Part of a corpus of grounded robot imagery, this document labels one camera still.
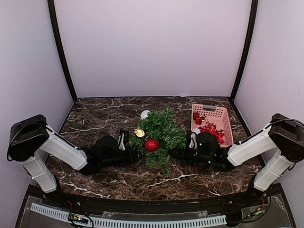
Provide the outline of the red drum ornament gold trim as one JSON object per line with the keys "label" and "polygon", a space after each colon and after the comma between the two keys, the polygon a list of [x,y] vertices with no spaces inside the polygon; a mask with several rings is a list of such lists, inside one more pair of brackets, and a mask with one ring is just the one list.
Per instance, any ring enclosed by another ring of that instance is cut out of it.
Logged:
{"label": "red drum ornament gold trim", "polygon": [[145,136],[145,132],[144,132],[144,130],[141,129],[141,128],[136,128],[136,129],[134,130],[134,134],[135,134],[137,137],[139,137],[139,138],[143,138],[143,137]]}

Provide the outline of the pink plastic basket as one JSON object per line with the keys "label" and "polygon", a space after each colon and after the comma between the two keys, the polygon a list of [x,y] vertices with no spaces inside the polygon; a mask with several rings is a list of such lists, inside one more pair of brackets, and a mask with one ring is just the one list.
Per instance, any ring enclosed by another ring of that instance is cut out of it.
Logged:
{"label": "pink plastic basket", "polygon": [[214,123],[218,129],[224,130],[225,136],[223,139],[225,143],[220,144],[221,148],[229,147],[234,143],[230,119],[226,108],[205,104],[193,104],[191,111],[191,130],[198,127],[192,117],[194,112],[198,112],[201,116],[205,114],[210,123]]}

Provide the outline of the small green christmas tree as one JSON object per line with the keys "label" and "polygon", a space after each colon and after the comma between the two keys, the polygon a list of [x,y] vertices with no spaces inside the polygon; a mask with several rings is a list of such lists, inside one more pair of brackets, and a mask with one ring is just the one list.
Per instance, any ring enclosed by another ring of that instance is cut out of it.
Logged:
{"label": "small green christmas tree", "polygon": [[[144,130],[145,136],[139,138],[133,134],[129,141],[131,148],[145,157],[148,168],[158,167],[166,176],[170,173],[169,152],[174,149],[184,149],[187,141],[186,130],[179,127],[173,118],[172,108],[167,108],[163,112],[150,111],[149,116],[140,120],[137,125],[137,128]],[[145,149],[145,141],[149,138],[159,142],[156,152],[148,152]]]}

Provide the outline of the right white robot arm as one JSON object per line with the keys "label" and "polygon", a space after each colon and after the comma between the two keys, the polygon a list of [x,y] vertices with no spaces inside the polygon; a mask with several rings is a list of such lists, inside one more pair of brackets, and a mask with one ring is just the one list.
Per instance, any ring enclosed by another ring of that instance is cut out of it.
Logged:
{"label": "right white robot arm", "polygon": [[252,178],[248,191],[242,196],[245,205],[253,206],[274,181],[304,159],[304,124],[301,121],[275,114],[261,130],[226,148],[221,148],[211,133],[188,131],[185,148],[171,150],[169,155],[227,172],[269,151],[274,151],[273,157]]}

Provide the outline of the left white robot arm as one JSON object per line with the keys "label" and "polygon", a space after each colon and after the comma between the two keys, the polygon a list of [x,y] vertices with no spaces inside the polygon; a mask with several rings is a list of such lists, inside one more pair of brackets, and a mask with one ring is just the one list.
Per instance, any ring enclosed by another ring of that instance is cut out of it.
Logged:
{"label": "left white robot arm", "polygon": [[82,149],[56,133],[41,114],[12,125],[7,160],[19,162],[57,207],[67,203],[67,196],[60,191],[59,182],[40,158],[39,151],[56,157],[86,176],[141,159],[141,154],[129,145],[128,131],[121,130],[118,140],[104,136],[92,147]]}

